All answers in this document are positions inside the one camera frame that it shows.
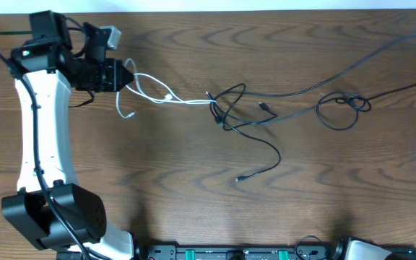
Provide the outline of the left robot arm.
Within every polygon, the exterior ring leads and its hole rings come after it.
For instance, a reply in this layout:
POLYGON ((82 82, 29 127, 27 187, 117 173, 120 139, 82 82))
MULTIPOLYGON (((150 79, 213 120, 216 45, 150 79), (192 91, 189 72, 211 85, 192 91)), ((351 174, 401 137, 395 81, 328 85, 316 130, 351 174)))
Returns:
POLYGON ((3 216, 36 249, 62 259, 133 259, 132 235, 111 224, 102 199, 79 185, 68 119, 73 90, 118 92, 134 80, 106 55, 121 34, 52 11, 31 14, 30 26, 32 38, 9 58, 23 153, 17 193, 1 201, 3 216))

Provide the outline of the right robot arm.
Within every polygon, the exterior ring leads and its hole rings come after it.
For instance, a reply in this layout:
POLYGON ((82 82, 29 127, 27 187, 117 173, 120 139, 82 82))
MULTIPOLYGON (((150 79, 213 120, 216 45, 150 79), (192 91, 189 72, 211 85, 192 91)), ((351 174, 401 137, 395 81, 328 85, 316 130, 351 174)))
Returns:
MULTIPOLYGON (((416 83, 377 94, 371 99, 416 87, 416 83)), ((416 248, 410 246, 380 246, 357 238, 348 238, 339 259, 344 260, 405 260, 416 259, 416 248)))

